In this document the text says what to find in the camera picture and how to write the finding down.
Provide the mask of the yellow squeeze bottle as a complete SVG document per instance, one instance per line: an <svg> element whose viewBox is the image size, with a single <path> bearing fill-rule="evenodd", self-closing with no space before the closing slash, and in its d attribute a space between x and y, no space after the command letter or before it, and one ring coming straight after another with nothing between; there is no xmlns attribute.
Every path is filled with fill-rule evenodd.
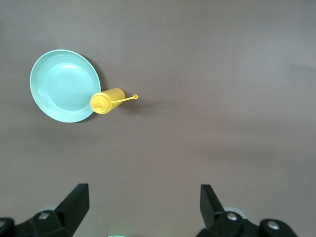
<svg viewBox="0 0 316 237"><path fill-rule="evenodd" d="M90 99L90 107L93 112L104 115L118 107L125 101L137 100L138 95L126 97L125 92L120 88L112 88L95 93Z"/></svg>

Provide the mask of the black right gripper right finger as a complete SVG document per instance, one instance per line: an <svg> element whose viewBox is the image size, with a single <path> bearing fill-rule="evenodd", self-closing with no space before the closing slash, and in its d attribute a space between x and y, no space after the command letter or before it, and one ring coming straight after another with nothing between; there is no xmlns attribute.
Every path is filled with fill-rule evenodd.
<svg viewBox="0 0 316 237"><path fill-rule="evenodd" d="M225 211L207 184L200 188L200 211L205 229L197 237L259 237L259 227L235 211Z"/></svg>

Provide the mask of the mint green plate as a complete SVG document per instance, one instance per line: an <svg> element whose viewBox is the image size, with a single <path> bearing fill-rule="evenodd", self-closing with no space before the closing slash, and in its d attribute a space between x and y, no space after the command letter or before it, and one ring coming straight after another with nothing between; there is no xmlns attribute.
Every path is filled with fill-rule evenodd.
<svg viewBox="0 0 316 237"><path fill-rule="evenodd" d="M57 49L43 54L34 63L30 90L44 114L56 121L75 123L92 115L90 99L100 92L101 83L85 57Z"/></svg>

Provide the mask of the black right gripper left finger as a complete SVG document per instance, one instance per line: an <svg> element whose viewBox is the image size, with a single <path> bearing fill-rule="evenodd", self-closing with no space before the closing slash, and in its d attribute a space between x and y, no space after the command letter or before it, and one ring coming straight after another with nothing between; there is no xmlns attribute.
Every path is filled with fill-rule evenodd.
<svg viewBox="0 0 316 237"><path fill-rule="evenodd" d="M73 237L89 210L89 186L78 184L56 208L46 208L16 225L13 237Z"/></svg>

